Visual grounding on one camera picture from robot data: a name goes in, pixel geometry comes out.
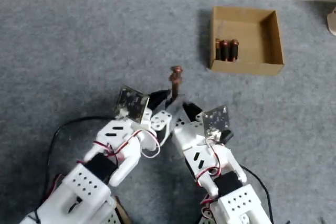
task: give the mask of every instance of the metal bracket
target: metal bracket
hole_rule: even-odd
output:
[[[117,117],[125,117],[141,124],[141,120],[149,101],[149,96],[123,85],[120,89],[116,106]]]
[[[222,132],[230,126],[227,106],[222,105],[207,112],[202,112],[202,121],[205,137],[216,131]]]

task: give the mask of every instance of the wire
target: wire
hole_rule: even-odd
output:
[[[202,216],[203,216],[205,219],[208,219],[208,220],[214,220],[213,217],[209,217],[209,216],[207,216],[207,215],[205,214],[205,211],[208,211],[212,216],[214,216],[213,213],[212,213],[212,211],[210,210],[210,208],[208,208],[208,207],[202,207],[202,208],[201,208],[201,213],[202,213]]]
[[[271,197],[269,196],[269,192],[268,192],[266,186],[261,181],[261,179],[256,174],[254,174],[250,169],[246,168],[245,166],[243,166],[241,164],[239,164],[239,165],[242,167],[242,169],[244,169],[245,171],[249,172],[252,176],[254,176],[256,178],[256,180],[258,180],[258,182],[260,183],[261,187],[264,189],[266,197],[267,197],[269,219],[270,219],[271,223],[274,224],[273,213],[272,213],[272,205],[271,205]]]
[[[143,131],[143,132],[147,132],[147,133],[149,133],[153,137],[153,139],[154,139],[154,141],[156,143],[156,146],[157,146],[157,152],[155,154],[153,154],[152,156],[148,156],[148,155],[144,154],[144,152],[143,152],[143,150],[141,148],[141,154],[144,157],[146,157],[146,158],[155,158],[156,156],[159,155],[159,153],[161,151],[161,144],[159,143],[159,141],[157,140],[156,136],[152,132],[150,132],[150,131]]]
[[[52,186],[51,186],[46,198],[44,199],[44,201],[46,201],[50,197],[50,195],[55,191],[58,180],[59,180],[60,177],[64,177],[64,175],[62,173],[59,173],[55,176],[54,180],[52,181]]]
[[[199,172],[195,177],[196,177],[196,183],[198,184],[198,186],[201,187],[200,183],[198,182],[198,179],[203,175],[205,174],[206,172],[208,172],[209,170],[212,170],[212,169],[218,169],[217,166],[210,166],[208,168],[205,168],[203,171]]]
[[[210,143],[208,143],[208,140],[214,140],[214,139],[212,137],[208,137],[208,138],[205,139],[205,143],[214,152],[214,155],[215,155],[215,157],[217,159],[217,162],[218,162],[217,172],[215,174],[211,174],[211,175],[212,176],[218,176],[222,172],[221,161],[219,160],[219,157],[218,157],[217,153],[215,152],[214,148],[212,147],[212,145]]]

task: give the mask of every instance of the mounting hole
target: mounting hole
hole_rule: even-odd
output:
[[[115,133],[106,133],[105,136],[116,136]]]

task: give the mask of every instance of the red and white wire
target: red and white wire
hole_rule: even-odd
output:
[[[105,145],[105,144],[103,144],[103,143],[101,143],[101,142],[94,141],[93,143],[94,143],[94,144],[98,144],[98,145],[104,147],[104,148],[108,151],[107,157],[116,156],[116,155],[117,155],[119,152],[121,152],[121,150],[128,144],[128,142],[129,142],[133,137],[137,136],[140,132],[147,132],[147,133],[149,133],[149,134],[153,137],[153,139],[154,139],[154,141],[155,141],[155,143],[156,143],[156,145],[157,145],[157,147],[158,147],[158,149],[157,149],[157,153],[155,153],[153,156],[148,156],[148,155],[144,154],[144,153],[142,152],[142,149],[141,149],[141,153],[142,153],[142,155],[144,155],[144,156],[147,157],[147,158],[154,158],[154,157],[156,157],[156,156],[160,153],[160,151],[161,151],[161,147],[160,147],[160,144],[159,144],[159,142],[158,142],[156,136],[155,136],[152,132],[147,131],[147,130],[137,130],[137,131],[135,131],[135,132],[130,136],[130,138],[128,138],[123,144],[121,144],[121,145],[118,147],[118,149],[117,149],[116,151],[114,151],[110,146],[107,146],[107,145]]]
[[[141,147],[141,154],[142,154],[144,157],[146,157],[146,158],[155,158],[156,156],[159,155],[159,153],[160,153],[160,151],[161,151],[161,145],[160,145],[159,141],[157,140],[156,136],[155,136],[152,132],[150,132],[150,131],[143,131],[143,132],[147,132],[147,133],[150,134],[150,136],[154,139],[155,144],[156,144],[156,146],[157,146],[157,151],[156,151],[156,153],[153,154],[152,156],[148,156],[148,155],[144,154],[144,152],[143,152],[143,150],[142,150],[142,147]]]

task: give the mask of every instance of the white plastic bracket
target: white plastic bracket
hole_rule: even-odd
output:
[[[261,202],[251,185],[243,186],[210,204],[216,220],[224,223],[242,223],[244,215],[253,224],[271,224]]]

